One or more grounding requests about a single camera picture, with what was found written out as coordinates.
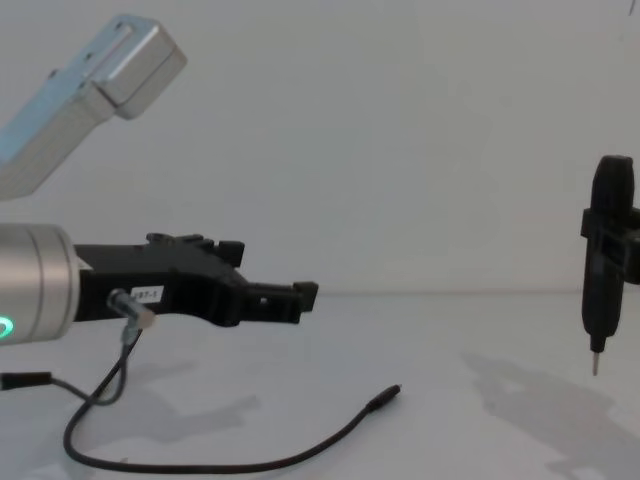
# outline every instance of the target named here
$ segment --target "black screwdriver holder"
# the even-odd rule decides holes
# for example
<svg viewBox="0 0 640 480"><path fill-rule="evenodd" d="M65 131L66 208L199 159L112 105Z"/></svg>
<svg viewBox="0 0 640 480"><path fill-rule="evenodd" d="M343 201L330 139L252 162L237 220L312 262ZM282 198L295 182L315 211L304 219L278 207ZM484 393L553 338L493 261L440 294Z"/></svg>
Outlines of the black screwdriver holder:
<svg viewBox="0 0 640 480"><path fill-rule="evenodd" d="M633 160L606 156L582 218L587 239L582 319L591 350L604 350L620 319L624 283L640 284L640 210L633 208Z"/></svg>
<svg viewBox="0 0 640 480"><path fill-rule="evenodd" d="M214 242L202 235L147 235L144 245L76 245L80 302L76 321L116 315L107 307L124 289L157 314L193 315L222 327L240 321L299 323L313 310L318 284L251 283L238 271L241 242Z"/></svg>

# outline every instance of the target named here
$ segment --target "black cable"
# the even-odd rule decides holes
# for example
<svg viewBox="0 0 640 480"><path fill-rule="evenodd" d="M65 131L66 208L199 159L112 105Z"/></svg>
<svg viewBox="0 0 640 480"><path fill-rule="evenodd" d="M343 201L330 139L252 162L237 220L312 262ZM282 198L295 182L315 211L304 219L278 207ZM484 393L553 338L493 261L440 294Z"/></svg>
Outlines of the black cable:
<svg viewBox="0 0 640 480"><path fill-rule="evenodd" d="M156 475L233 475L279 470L308 460L309 458L318 455L327 448L336 444L344 437L346 437L349 433L351 433L351 431L353 431L353 429L356 428L367 415L384 407L387 403L393 400L398 393L400 393L400 385L393 385L392 387L387 388L379 395L377 395L373 400L367 403L365 408L363 408L353 418L353 420L351 420L340 431L333 434L331 437L327 438L315 447L305 450L302 453L273 462L253 463L246 465L147 465L141 463L113 462L100 458L90 457L88 455L80 453L73 445L73 433L84 416L87 414L87 412L91 409L92 406L94 406L95 402L92 401L92 399L99 398L100 395L102 395L102 393L106 390L106 388L109 386L118 372L120 372L121 370L126 372L127 361L129 359L129 356L131 355L131 351L140 339L140 333L141 332L138 332L138 336L130 346L123 348L122 355L120 356L116 364L109 371L109 373L107 373L106 377L102 380L100 385L98 385L96 390L91 394L91 397L88 398L87 401L85 401L85 403L83 403L82 406L78 409L78 411L73 414L71 420L69 420L69 423L65 428L63 440L64 450L67 455L69 455L69 457L71 457L78 463L87 465L92 468L99 468L102 470L110 470L114 472L146 473Z"/></svg>

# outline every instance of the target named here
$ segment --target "label sticker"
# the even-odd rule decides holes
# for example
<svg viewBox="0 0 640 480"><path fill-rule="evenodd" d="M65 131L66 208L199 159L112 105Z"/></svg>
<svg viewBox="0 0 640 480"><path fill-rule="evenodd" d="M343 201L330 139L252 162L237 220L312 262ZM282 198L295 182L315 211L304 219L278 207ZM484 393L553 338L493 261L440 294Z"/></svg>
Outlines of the label sticker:
<svg viewBox="0 0 640 480"><path fill-rule="evenodd" d="M93 267L78 257L78 268L80 270L93 270Z"/></svg>
<svg viewBox="0 0 640 480"><path fill-rule="evenodd" d="M164 286L157 287L135 287L131 289L131 297L140 303L160 303Z"/></svg>

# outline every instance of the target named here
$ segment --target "cable end connector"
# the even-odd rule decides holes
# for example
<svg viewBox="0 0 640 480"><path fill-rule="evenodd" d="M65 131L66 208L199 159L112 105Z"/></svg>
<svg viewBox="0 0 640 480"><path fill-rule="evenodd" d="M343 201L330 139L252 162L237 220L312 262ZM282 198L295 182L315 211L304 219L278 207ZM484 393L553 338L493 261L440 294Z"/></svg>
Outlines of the cable end connector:
<svg viewBox="0 0 640 480"><path fill-rule="evenodd" d="M0 390L51 385L52 379L51 372L2 373Z"/></svg>
<svg viewBox="0 0 640 480"><path fill-rule="evenodd" d="M396 396L402 390L401 385L393 385L383 392L381 392L378 396L376 396L373 400L367 403L367 410L369 412L375 412L376 410L380 410L382 407L387 405L391 400L396 398Z"/></svg>

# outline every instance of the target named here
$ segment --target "white wall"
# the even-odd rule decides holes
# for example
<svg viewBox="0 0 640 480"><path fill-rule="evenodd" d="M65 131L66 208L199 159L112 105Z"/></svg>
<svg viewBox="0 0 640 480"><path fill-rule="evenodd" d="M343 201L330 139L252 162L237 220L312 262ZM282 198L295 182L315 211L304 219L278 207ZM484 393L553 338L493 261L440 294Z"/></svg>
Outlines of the white wall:
<svg viewBox="0 0 640 480"><path fill-rule="evenodd" d="M640 157L630 2L2 2L0 124L116 13L190 64L0 219L239 239L252 279L325 291L576 288L596 163Z"/></svg>

